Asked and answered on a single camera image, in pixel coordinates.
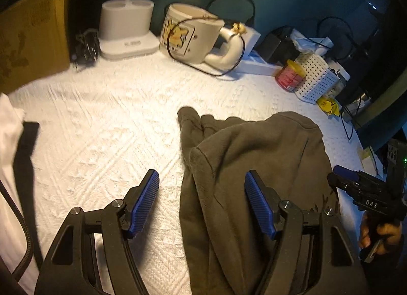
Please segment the person's right hand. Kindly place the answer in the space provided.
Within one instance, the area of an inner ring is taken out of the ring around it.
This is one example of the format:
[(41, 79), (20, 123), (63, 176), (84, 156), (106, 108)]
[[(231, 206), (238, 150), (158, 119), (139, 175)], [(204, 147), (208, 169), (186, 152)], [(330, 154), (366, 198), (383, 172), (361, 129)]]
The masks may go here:
[(376, 254), (383, 255), (395, 251), (401, 243), (402, 226), (400, 221), (379, 223), (375, 215), (365, 212), (360, 224), (359, 247), (368, 248), (376, 241), (372, 239), (380, 237), (382, 243), (377, 246)]

